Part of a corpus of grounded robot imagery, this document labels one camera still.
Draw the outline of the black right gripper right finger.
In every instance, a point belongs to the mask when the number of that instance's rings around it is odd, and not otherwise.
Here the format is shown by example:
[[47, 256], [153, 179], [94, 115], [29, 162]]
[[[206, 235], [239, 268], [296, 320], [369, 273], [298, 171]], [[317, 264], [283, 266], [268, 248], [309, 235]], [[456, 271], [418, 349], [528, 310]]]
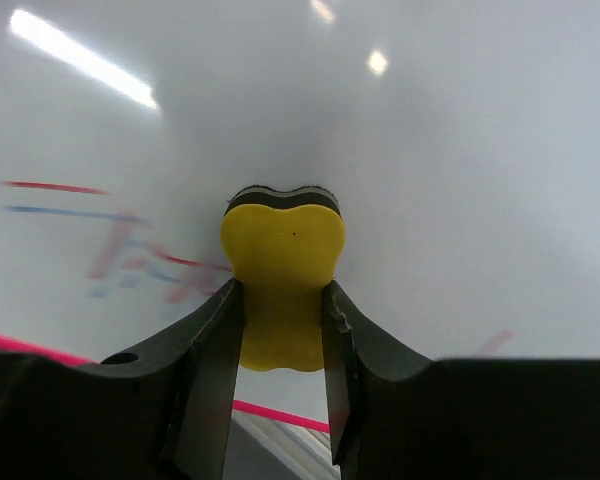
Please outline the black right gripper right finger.
[[333, 462], [345, 479], [600, 479], [600, 360], [432, 361], [322, 292]]

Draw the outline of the yellow whiteboard eraser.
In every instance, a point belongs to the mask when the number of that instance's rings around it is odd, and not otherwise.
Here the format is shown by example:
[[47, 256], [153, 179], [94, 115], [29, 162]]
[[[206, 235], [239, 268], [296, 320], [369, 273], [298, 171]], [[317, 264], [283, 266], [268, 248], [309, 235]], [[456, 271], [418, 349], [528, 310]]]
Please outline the yellow whiteboard eraser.
[[322, 291], [334, 278], [346, 240], [336, 197], [312, 185], [244, 188], [229, 201], [220, 240], [242, 285], [241, 366], [321, 370]]

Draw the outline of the pink framed whiteboard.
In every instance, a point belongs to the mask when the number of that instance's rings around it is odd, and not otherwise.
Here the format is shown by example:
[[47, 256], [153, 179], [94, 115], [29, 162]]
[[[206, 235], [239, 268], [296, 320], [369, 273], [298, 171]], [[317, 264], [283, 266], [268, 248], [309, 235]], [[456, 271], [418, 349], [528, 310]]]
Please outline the pink framed whiteboard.
[[0, 1], [0, 336], [195, 310], [250, 185], [332, 192], [427, 357], [600, 357], [600, 1]]

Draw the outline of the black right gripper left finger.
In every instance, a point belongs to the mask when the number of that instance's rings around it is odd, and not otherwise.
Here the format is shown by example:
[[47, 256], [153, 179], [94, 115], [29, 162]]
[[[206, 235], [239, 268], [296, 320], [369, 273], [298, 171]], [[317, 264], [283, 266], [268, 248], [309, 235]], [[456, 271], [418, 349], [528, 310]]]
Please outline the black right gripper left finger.
[[225, 283], [100, 363], [0, 350], [0, 479], [218, 479], [244, 325]]

